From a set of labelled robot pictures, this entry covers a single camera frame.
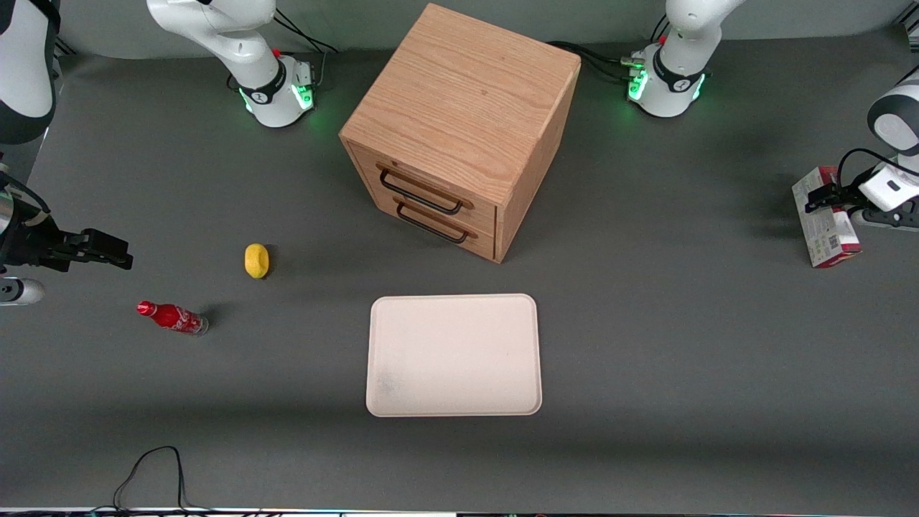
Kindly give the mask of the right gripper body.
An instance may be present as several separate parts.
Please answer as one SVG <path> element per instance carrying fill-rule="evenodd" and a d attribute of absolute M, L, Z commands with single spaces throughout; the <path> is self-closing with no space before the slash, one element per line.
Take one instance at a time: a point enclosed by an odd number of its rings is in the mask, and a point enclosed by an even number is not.
<path fill-rule="evenodd" d="M 56 231 L 44 200 L 30 189 L 25 192 L 37 206 L 23 202 L 10 189 L 2 190 L 2 271 L 23 265 L 42 267 L 46 238 Z"/>

